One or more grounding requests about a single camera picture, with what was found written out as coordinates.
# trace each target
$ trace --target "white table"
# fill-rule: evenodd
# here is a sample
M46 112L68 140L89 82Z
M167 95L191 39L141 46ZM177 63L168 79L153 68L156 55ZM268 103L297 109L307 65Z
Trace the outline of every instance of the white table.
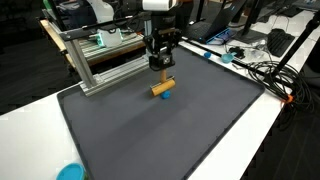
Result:
M312 16L311 12L304 11L292 18L288 33L298 36ZM274 20L275 17L271 17L269 23L258 23L254 29L268 33ZM286 22L286 18L279 17L274 28L285 28ZM310 38L316 40L319 35L318 28ZM239 45L239 42L233 41L231 44ZM196 53L204 53L184 42L181 45ZM314 45L315 42L308 39L289 64L300 70ZM225 52L224 47L206 47L219 53ZM268 56L263 58L260 60L269 60ZM245 70L222 64L217 57L211 57L211 60L246 75ZM72 162L81 163L56 96L57 93L0 116L1 180L54 180L64 166ZM239 179L280 110L279 99L265 92L229 130L190 179Z

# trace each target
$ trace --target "wire bundle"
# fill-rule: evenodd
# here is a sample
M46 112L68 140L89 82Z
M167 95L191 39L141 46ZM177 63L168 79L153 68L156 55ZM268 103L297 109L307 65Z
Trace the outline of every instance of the wire bundle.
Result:
M263 84L266 89L275 94L282 100L281 104L286 104L285 109L288 110L284 113L280 122L280 129L284 130L291 124L291 119L295 117L298 111L314 110L314 100L312 92L310 91L304 78L299 72L290 65L284 66L281 71L276 70L279 62L263 61L247 64L254 68L256 71L248 71L248 74L258 83ZM257 71L263 71L264 76L257 74Z

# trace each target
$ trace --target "gray mat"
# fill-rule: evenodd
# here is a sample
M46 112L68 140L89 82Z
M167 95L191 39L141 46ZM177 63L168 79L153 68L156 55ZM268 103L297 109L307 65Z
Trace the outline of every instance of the gray mat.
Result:
M264 88L175 49L171 97L152 97L159 73L146 70L92 97L58 95L90 178L186 179Z

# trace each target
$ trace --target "white device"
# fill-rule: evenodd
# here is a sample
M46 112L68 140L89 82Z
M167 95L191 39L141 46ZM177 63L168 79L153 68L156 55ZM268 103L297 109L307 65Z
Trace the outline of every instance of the white device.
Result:
M112 6L102 0L87 0L93 8L96 14L98 23L108 22L113 20L114 10ZM120 29L106 31L98 29L99 46L114 47L122 43L122 37Z
M146 11L169 11L178 0L143 0L142 8Z

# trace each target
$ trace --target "black mat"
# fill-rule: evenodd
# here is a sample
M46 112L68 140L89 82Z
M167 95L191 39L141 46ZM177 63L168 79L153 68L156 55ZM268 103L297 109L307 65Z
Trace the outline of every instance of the black mat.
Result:
M187 178L264 88L177 48L171 97L152 97L159 73L146 70L92 97L58 95L90 178Z

